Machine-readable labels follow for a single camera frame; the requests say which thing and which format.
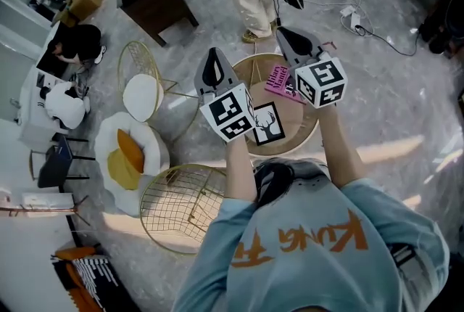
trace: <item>book cover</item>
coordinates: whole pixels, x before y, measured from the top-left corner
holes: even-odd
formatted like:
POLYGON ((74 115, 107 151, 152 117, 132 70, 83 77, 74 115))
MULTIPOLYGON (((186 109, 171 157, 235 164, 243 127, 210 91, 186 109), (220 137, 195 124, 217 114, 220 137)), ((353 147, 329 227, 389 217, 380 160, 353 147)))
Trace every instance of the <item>book cover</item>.
POLYGON ((297 91, 295 79, 290 76, 289 69, 283 65, 274 66, 266 82, 265 90, 295 102, 306 104, 306 101, 297 91))

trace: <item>person sitting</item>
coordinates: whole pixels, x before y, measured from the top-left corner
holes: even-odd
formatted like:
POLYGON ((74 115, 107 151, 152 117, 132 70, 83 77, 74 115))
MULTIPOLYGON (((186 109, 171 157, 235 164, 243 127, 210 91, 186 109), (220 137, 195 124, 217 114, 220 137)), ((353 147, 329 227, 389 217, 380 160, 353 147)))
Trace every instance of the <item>person sitting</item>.
POLYGON ((51 40, 48 48, 62 62, 89 69, 102 61, 107 50, 100 45, 101 38, 102 32, 94 25, 76 25, 64 37, 51 40))
POLYGON ((40 97, 45 99, 45 109, 51 118, 59 118, 69 129, 77 128, 86 113, 90 112, 90 99, 79 98, 76 82, 58 83, 52 89, 42 87, 40 97))

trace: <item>black cable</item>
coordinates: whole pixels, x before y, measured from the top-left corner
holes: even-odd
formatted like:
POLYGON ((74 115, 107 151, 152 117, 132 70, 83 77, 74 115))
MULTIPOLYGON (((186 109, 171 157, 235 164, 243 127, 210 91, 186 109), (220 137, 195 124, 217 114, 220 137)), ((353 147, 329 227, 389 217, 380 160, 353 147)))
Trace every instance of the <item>black cable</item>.
POLYGON ((361 37, 364 37, 366 34, 369 34, 369 35, 372 35, 373 37, 376 37, 376 38, 379 38, 381 39, 382 41, 385 41, 396 53, 398 54, 401 54, 401 55, 405 55, 406 57, 414 57, 415 56, 415 53, 417 52, 418 50, 418 39, 419 39, 419 31, 418 31, 418 34, 417 36, 415 37, 415 43, 414 43, 414 52, 412 54, 408 54, 408 53, 402 53, 400 52, 399 50, 397 50, 393 45, 391 45, 385 38, 383 37, 380 37, 378 35, 376 35, 375 33, 372 33, 370 32, 369 30, 365 29, 363 26, 361 25, 356 25, 355 26, 356 28, 356 33, 361 36, 361 37))

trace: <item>white round cushion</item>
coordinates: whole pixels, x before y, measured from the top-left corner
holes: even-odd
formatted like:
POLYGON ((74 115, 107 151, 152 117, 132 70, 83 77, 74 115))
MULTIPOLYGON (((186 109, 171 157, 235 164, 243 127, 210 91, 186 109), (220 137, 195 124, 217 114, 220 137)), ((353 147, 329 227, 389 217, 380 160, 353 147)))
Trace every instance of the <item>white round cushion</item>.
POLYGON ((161 105, 165 93, 157 79, 150 75, 133 76, 124 89, 123 102, 126 110, 141 123, 147 121, 161 105))
POLYGON ((131 216, 139 215, 140 199, 146 185, 151 181, 150 176, 156 176, 169 168, 169 153, 160 135, 146 123, 134 120, 126 112, 118 112, 104 119, 100 124, 99 133, 95 138, 95 159, 103 175, 104 188, 115 197, 116 206, 131 216), (130 191, 122 188, 109 176, 108 156, 117 144, 117 130, 124 130, 136 141, 144 153, 144 174, 138 183, 138 189, 130 191))

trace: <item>sneaker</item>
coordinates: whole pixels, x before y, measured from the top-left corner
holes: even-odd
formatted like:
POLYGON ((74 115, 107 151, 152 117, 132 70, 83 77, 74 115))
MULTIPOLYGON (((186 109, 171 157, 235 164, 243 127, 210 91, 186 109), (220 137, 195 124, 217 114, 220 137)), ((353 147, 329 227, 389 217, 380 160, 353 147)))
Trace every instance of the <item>sneaker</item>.
POLYGON ((258 37, 250 30, 246 30, 245 33, 242 35, 241 40, 246 44, 254 44, 255 42, 266 40, 271 36, 272 35, 266 37, 258 37))
POLYGON ((277 19, 274 19, 271 23, 270 23, 270 29, 273 31, 273 32, 276 32, 277 31, 277 19))
POLYGON ((84 106, 86 106, 86 113, 89 113, 90 112, 90 99, 88 97, 84 97, 84 99, 82 100, 84 102, 84 106))
POLYGON ((99 65, 100 62, 102 61, 103 59, 103 54, 105 53, 105 51, 107 50, 107 47, 105 45, 102 45, 101 48, 100 48, 100 54, 97 58, 95 58, 94 62, 96 65, 99 65))

